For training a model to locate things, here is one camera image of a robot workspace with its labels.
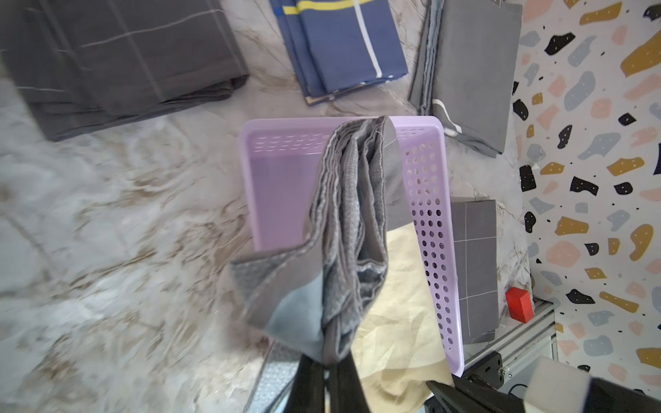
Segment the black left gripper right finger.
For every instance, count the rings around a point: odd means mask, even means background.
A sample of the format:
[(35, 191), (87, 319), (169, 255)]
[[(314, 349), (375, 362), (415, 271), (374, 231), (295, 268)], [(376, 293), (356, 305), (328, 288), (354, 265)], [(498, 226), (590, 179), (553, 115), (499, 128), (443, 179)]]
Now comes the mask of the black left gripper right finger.
[(370, 413), (351, 353), (329, 367), (328, 390), (331, 413)]

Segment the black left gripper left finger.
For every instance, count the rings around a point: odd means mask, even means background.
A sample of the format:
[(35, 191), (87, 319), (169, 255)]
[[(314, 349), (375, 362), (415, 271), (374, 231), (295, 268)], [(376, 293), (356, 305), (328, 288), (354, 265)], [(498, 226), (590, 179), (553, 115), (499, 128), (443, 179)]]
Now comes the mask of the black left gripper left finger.
[(301, 356), (284, 413), (325, 412), (325, 367)]

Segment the grey cream tan pillowcase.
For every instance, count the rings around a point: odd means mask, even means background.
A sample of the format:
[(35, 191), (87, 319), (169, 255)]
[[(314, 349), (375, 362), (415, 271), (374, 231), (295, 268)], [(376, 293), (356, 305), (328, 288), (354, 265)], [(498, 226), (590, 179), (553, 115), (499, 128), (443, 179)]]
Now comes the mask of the grey cream tan pillowcase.
[(299, 244), (231, 265), (244, 318), (272, 341), (246, 404), (283, 412), (304, 354), (353, 355), (370, 412), (416, 412), (453, 374), (408, 208), (402, 151), (387, 117), (350, 120), (327, 140)]

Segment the dark grey gridded pillowcase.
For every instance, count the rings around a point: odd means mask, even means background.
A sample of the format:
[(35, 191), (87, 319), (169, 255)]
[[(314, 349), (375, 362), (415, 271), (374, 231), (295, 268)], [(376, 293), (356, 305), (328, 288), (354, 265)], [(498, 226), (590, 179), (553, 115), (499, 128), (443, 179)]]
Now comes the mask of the dark grey gridded pillowcase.
[(488, 342), (500, 317), (496, 203), (454, 198), (451, 208), (462, 340)]

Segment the grey Passion pillowcase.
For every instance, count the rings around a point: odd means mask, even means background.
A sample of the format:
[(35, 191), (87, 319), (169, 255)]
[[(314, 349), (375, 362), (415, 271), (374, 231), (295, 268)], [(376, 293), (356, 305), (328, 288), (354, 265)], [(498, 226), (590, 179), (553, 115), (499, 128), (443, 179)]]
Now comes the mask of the grey Passion pillowcase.
[(506, 147), (522, 18), (509, 1), (430, 1), (426, 10), (409, 101), (489, 158)]

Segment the blue yellow-striped pillowcase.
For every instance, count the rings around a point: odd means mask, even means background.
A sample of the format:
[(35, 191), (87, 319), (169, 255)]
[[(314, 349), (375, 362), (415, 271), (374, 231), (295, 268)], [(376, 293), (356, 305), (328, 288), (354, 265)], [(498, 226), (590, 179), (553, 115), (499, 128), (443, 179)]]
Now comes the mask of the blue yellow-striped pillowcase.
[(306, 103), (408, 73), (387, 0), (270, 2)]

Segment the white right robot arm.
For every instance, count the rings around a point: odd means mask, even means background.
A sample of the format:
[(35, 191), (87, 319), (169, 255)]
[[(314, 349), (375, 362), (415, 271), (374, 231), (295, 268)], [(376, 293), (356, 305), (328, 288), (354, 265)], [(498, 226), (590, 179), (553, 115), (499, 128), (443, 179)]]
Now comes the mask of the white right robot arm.
[(503, 363), (493, 352), (454, 376), (453, 385), (430, 381), (425, 412), (659, 412), (660, 401), (591, 376), (587, 371), (540, 358), (528, 382), (504, 387)]

